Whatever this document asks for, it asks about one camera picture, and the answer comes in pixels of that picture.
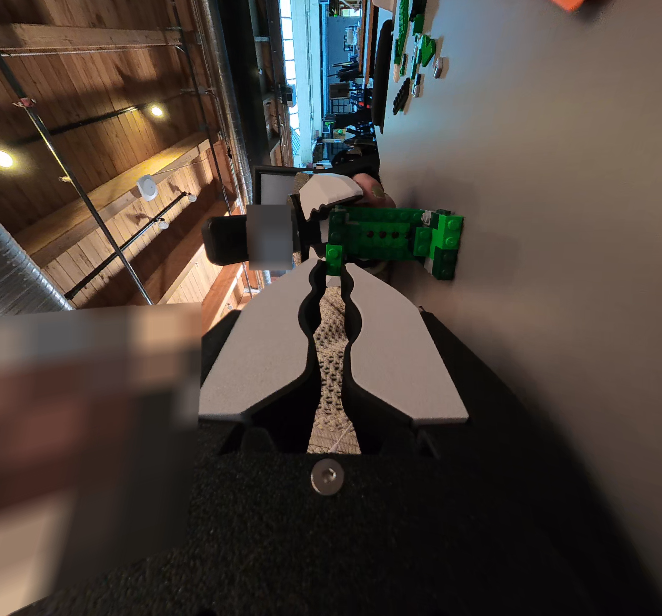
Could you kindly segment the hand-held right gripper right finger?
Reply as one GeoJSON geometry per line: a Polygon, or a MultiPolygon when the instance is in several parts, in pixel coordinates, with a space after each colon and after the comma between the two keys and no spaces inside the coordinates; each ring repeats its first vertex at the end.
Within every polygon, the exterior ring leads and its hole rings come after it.
{"type": "Polygon", "coordinates": [[[356,264],[341,271],[342,404],[364,455],[416,453],[418,430],[468,411],[417,306],[356,264]]]}

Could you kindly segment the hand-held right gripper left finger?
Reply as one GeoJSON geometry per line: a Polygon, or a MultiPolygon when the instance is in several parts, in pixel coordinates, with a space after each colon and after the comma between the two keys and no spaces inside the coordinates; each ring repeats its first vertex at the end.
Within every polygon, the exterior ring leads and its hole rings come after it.
{"type": "Polygon", "coordinates": [[[314,332],[325,262],[308,259],[232,321],[201,386],[199,417],[266,430],[284,453],[306,453],[320,393],[314,332]]]}

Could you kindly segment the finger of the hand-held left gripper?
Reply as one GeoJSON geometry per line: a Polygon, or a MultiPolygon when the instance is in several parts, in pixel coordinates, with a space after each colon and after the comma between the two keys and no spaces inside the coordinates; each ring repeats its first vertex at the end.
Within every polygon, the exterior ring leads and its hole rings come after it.
{"type": "Polygon", "coordinates": [[[363,198],[363,189],[342,174],[313,174],[299,191],[299,201],[306,221],[324,208],[363,198]]]}
{"type": "Polygon", "coordinates": [[[328,234],[327,220],[297,220],[296,264],[302,264],[310,257],[314,260],[325,259],[328,234]]]}

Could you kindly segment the green lego model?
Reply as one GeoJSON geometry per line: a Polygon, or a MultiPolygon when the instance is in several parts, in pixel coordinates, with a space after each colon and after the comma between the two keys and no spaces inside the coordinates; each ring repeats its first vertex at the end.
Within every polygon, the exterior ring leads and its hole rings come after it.
{"type": "Polygon", "coordinates": [[[344,262],[418,261],[439,281],[454,279],[464,218],[448,210],[336,206],[328,242],[344,262]]]}

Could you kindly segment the pile of lego pieces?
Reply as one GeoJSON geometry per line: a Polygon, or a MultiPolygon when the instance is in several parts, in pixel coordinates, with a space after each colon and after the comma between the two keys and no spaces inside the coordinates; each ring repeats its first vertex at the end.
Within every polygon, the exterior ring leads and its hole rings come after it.
{"type": "MultiPolygon", "coordinates": [[[[399,1],[396,4],[396,19],[399,1]]],[[[410,22],[402,55],[402,65],[395,65],[393,61],[393,81],[403,83],[409,77],[411,79],[410,97],[418,98],[422,89],[423,68],[433,63],[434,78],[438,78],[442,73],[443,62],[442,58],[437,55],[437,41],[424,31],[427,0],[410,0],[409,4],[410,22]]],[[[397,33],[397,20],[394,33],[397,33]]]]}

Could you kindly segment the person's left forearm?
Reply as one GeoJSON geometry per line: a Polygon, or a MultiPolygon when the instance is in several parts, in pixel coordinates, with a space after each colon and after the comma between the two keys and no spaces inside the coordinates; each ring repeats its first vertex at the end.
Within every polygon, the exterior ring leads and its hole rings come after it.
{"type": "Polygon", "coordinates": [[[344,312],[340,287],[328,287],[320,300],[321,322],[314,334],[321,392],[310,434],[309,453],[361,453],[353,424],[342,404],[343,356],[348,342],[344,312]]]}

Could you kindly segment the medium green lego plate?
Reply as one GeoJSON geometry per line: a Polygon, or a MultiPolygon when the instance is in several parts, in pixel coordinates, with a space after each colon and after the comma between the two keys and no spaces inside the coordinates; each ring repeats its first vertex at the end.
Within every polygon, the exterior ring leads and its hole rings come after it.
{"type": "Polygon", "coordinates": [[[409,30],[409,16],[410,16],[410,0],[400,0],[398,15],[397,15],[397,33],[395,36],[394,46],[394,64],[402,65],[402,55],[404,53],[404,46],[407,40],[409,30]]]}

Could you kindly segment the person's left hand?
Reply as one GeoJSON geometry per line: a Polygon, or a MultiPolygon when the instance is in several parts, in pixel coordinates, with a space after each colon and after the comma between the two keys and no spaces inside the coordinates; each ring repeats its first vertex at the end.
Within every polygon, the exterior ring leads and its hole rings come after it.
{"type": "Polygon", "coordinates": [[[367,173],[358,173],[352,180],[361,188],[362,197],[354,206],[369,208],[395,208],[393,199],[385,192],[382,184],[367,173]]]}

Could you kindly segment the black framed monitor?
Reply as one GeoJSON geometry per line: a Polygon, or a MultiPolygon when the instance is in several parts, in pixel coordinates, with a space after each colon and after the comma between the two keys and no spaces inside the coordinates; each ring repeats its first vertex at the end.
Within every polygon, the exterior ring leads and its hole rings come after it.
{"type": "Polygon", "coordinates": [[[253,165],[252,174],[252,204],[253,205],[289,205],[291,195],[296,188],[296,178],[299,174],[303,183],[308,181],[312,172],[303,168],[278,165],[253,165]]]}

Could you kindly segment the black pouch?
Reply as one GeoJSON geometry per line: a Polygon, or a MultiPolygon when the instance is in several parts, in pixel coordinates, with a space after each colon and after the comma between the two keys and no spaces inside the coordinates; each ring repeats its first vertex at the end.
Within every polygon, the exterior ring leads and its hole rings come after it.
{"type": "Polygon", "coordinates": [[[371,121],[375,128],[383,133],[387,87],[391,71],[391,49],[393,45],[393,20],[387,19],[379,33],[375,66],[373,71],[373,88],[371,99],[371,121]]]}

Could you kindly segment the black track light rail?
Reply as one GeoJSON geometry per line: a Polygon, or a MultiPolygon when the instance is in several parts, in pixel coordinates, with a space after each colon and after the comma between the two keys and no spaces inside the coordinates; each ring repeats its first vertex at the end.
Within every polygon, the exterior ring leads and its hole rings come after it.
{"type": "MultiPolygon", "coordinates": [[[[158,215],[156,215],[153,218],[150,218],[148,222],[143,225],[136,233],[130,236],[128,240],[126,240],[123,244],[120,245],[120,250],[122,252],[126,251],[130,246],[132,246],[134,243],[137,242],[138,239],[140,239],[145,233],[148,232],[148,230],[152,228],[157,228],[158,230],[166,230],[170,226],[170,222],[165,218],[166,213],[170,212],[174,207],[180,203],[182,200],[188,200],[190,203],[194,203],[197,201],[197,195],[190,193],[190,192],[182,192],[179,194],[177,198],[175,198],[174,201],[170,202],[169,205],[164,207],[160,211],[158,215]]],[[[95,278],[97,278],[108,266],[112,264],[112,262],[119,258],[119,256],[116,253],[113,253],[112,255],[108,256],[105,260],[103,260],[99,265],[97,265],[92,272],[88,273],[87,276],[85,276],[83,279],[78,281],[76,285],[73,286],[69,291],[67,291],[64,296],[67,300],[72,301],[74,296],[80,293],[87,285],[89,285],[95,278]]]]}

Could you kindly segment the silver ventilation duct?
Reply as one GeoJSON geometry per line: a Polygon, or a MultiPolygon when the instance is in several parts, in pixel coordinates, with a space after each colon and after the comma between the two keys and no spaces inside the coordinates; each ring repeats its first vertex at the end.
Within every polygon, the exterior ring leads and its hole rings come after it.
{"type": "Polygon", "coordinates": [[[1,316],[71,310],[69,301],[1,225],[1,316]]]}
{"type": "Polygon", "coordinates": [[[220,125],[230,152],[236,192],[242,207],[245,208],[252,203],[252,175],[218,1],[192,0],[192,4],[194,17],[201,31],[205,66],[217,99],[220,125]]]}

